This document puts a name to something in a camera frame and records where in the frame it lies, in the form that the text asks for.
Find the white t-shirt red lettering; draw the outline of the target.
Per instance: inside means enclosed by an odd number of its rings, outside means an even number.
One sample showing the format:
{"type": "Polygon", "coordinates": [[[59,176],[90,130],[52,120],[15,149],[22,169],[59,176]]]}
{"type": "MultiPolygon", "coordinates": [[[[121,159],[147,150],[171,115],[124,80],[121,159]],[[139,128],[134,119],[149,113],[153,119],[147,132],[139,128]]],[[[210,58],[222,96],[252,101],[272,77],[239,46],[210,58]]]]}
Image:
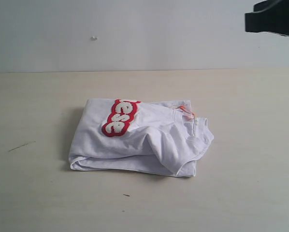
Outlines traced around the white t-shirt red lettering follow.
{"type": "Polygon", "coordinates": [[[213,134],[188,100],[90,99],[75,131],[72,170],[193,177],[213,134]]]}

